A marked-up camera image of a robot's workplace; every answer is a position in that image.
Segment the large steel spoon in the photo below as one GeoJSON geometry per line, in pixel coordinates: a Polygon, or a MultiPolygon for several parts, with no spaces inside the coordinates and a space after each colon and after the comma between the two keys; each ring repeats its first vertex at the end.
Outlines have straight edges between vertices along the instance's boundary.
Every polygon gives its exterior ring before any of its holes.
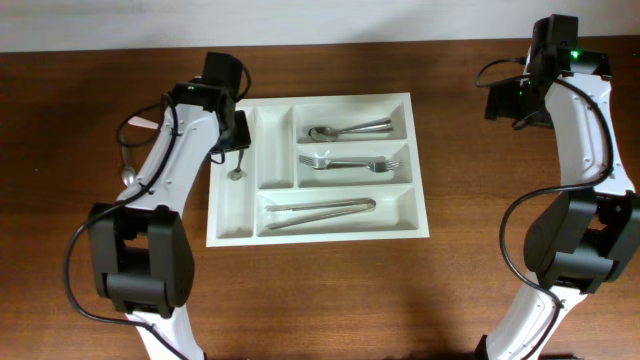
{"type": "Polygon", "coordinates": [[[386,133],[391,132],[393,127],[388,124],[367,126],[367,127],[354,127],[344,129],[334,129],[330,127],[314,127],[309,130],[309,136],[311,139],[317,142],[332,142],[338,139],[341,135],[352,134],[366,134],[366,133],[386,133]]]}
{"type": "Polygon", "coordinates": [[[349,127],[333,128],[329,126],[315,126],[308,130],[309,137],[315,142],[334,142],[341,135],[362,133],[386,133],[393,130],[390,118],[361,123],[349,127]]]}

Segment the steel fork pointing up-left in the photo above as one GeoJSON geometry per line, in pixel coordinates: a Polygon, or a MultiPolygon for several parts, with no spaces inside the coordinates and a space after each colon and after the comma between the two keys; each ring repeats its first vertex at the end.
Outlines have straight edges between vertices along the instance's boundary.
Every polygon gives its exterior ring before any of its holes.
{"type": "Polygon", "coordinates": [[[382,161],[375,158],[317,158],[305,155],[299,155],[298,161],[301,164],[310,166],[316,170],[327,170],[326,165],[332,160],[355,160],[355,161],[382,161]]]}

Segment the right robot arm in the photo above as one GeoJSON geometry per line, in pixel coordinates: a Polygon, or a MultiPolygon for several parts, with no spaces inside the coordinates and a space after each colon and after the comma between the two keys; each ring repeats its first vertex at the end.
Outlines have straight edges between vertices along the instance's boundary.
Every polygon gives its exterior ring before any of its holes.
{"type": "Polygon", "coordinates": [[[515,130],[554,131],[561,183],[520,196],[507,208],[499,247],[521,281],[507,315],[479,341],[477,359],[539,359],[560,322],[606,282],[616,281],[639,248],[639,197],[623,167],[610,115],[612,72],[606,54],[578,46],[575,16],[538,20],[522,74],[486,84],[488,120],[515,130]],[[532,223],[520,272],[506,246],[508,219],[541,195],[554,201],[532,223]]]}

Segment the pink plastic knife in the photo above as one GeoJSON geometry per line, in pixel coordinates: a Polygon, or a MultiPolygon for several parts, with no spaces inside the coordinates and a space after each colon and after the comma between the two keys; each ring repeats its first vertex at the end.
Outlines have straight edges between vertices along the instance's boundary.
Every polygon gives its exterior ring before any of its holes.
{"type": "Polygon", "coordinates": [[[132,126],[136,126],[136,127],[140,127],[140,128],[146,128],[146,129],[152,129],[152,130],[156,130],[159,125],[156,122],[153,122],[151,120],[145,119],[143,117],[140,116],[133,116],[131,118],[129,118],[127,120],[127,123],[129,125],[132,126]]]}

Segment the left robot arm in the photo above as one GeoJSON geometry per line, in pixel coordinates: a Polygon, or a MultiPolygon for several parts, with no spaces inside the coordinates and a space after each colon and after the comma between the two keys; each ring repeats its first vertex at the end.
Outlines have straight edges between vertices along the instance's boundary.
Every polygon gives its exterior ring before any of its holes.
{"type": "Polygon", "coordinates": [[[203,162],[223,164],[251,145],[237,103],[251,86],[236,57],[207,54],[201,75],[177,83],[160,100],[155,143],[132,184],[112,204],[97,203],[89,235],[96,291],[139,331],[152,359],[203,359],[187,299],[195,260],[182,214],[203,162]]]}

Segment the steel kitchen tongs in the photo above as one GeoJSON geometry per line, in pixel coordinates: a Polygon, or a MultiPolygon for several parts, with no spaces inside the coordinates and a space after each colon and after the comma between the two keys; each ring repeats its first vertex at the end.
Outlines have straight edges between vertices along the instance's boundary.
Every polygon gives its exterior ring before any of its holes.
{"type": "Polygon", "coordinates": [[[270,223],[266,226],[266,228],[268,230],[279,230],[306,223],[374,210],[376,206],[377,202],[372,198],[355,198],[313,203],[269,205],[265,207],[265,210],[267,212],[276,213],[314,211],[314,214],[270,223]]]}

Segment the small steel teaspoon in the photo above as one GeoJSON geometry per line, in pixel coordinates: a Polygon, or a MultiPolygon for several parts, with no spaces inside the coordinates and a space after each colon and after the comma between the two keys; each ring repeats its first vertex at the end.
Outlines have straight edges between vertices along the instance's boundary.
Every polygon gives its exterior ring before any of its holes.
{"type": "Polygon", "coordinates": [[[227,174],[227,178],[231,181],[238,181],[246,176],[246,172],[242,169],[242,162],[244,160],[245,150],[240,150],[238,152],[238,160],[236,167],[229,171],[227,174]]]}
{"type": "Polygon", "coordinates": [[[126,187],[132,185],[136,180],[136,171],[131,164],[128,148],[121,147],[121,156],[123,160],[123,167],[121,170],[121,179],[126,187]]]}

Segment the steel fork pointing down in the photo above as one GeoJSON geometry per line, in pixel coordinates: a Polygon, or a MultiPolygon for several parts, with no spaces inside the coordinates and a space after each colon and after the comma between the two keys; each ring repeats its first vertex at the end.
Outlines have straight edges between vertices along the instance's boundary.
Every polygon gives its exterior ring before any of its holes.
{"type": "Polygon", "coordinates": [[[327,170],[346,168],[366,168],[374,173],[384,173],[393,171],[402,166],[400,160],[382,161],[355,161],[355,160],[332,160],[326,165],[327,170]]]}

